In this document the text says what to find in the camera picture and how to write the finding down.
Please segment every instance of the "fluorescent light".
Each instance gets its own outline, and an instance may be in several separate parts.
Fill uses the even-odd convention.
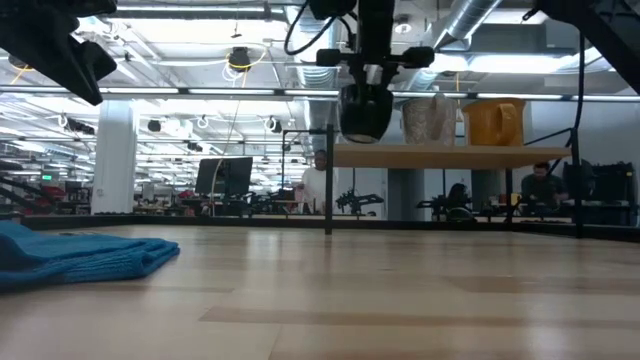
[[[19,171],[8,171],[7,174],[9,175],[40,175],[40,171],[19,170]]]
[[[0,86],[3,93],[68,93],[69,90],[58,86]]]
[[[546,55],[479,55],[471,60],[469,70],[504,74],[549,74],[558,70],[563,61]]]
[[[572,96],[572,101],[578,101],[578,96]],[[585,95],[584,101],[601,101],[601,102],[640,102],[640,96],[624,96],[624,95]]]
[[[4,126],[0,126],[0,133],[9,134],[9,135],[15,135],[15,136],[26,136],[26,134],[23,133],[22,131],[18,131],[18,130],[15,130],[15,129],[9,129],[9,128],[6,128]]]
[[[522,100],[560,100],[562,95],[551,94],[492,94],[481,93],[478,94],[478,99],[499,99],[499,98],[516,98]]]
[[[146,167],[146,168],[164,168],[166,167],[164,164],[158,163],[139,163],[136,164],[137,167]]]
[[[436,96],[433,91],[394,91],[393,95],[399,98],[429,98]]]
[[[178,89],[176,88],[142,88],[142,87],[131,87],[131,88],[100,88],[101,93],[107,94],[177,94]]]
[[[162,6],[127,6],[127,5],[119,5],[118,11],[154,11],[154,12],[207,12],[207,11],[227,11],[227,12],[263,12],[264,8],[262,7],[224,7],[224,6],[171,6],[171,5],[162,5]],[[279,9],[272,9],[272,12],[278,12]]]
[[[466,93],[442,93],[442,94],[448,97],[449,99],[466,99],[468,96]]]
[[[423,69],[422,71],[432,71],[437,75],[437,73],[444,71],[468,71],[469,64],[467,63],[467,59],[462,55],[447,55],[447,54],[436,54],[433,63],[429,65],[428,68]]]
[[[273,90],[265,89],[189,89],[194,95],[274,95]]]
[[[82,166],[82,165],[73,165],[74,169],[80,169],[80,170],[84,170],[84,171],[91,171],[93,170],[92,168],[88,167],[88,166]]]
[[[285,90],[285,95],[290,96],[338,96],[338,90]]]
[[[33,152],[40,152],[40,153],[47,151],[43,146],[34,144],[32,142],[28,142],[28,141],[14,141],[13,143],[18,145],[20,149],[25,151],[33,151]]]

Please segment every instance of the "blue cloth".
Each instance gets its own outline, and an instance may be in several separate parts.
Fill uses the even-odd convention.
[[[161,239],[43,235],[0,221],[0,290],[144,277],[179,252]]]

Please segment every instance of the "white pillar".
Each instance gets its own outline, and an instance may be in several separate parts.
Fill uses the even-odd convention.
[[[100,106],[91,213],[133,211],[138,116],[130,101]]]

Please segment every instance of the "wooden shelf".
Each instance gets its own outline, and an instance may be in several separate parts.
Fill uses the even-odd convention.
[[[569,148],[336,144],[334,166],[387,169],[517,169],[571,156]]]

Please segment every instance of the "man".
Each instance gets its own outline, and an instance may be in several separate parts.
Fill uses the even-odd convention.
[[[550,208],[569,198],[562,179],[549,174],[549,163],[533,166],[533,174],[522,179],[523,201],[530,204],[544,203]]]
[[[315,167],[305,170],[302,175],[302,182],[298,184],[298,189],[304,193],[304,202],[309,207],[312,214],[325,212],[326,186],[327,186],[327,152],[318,150],[314,154]],[[336,176],[333,174],[333,200],[336,195]]]

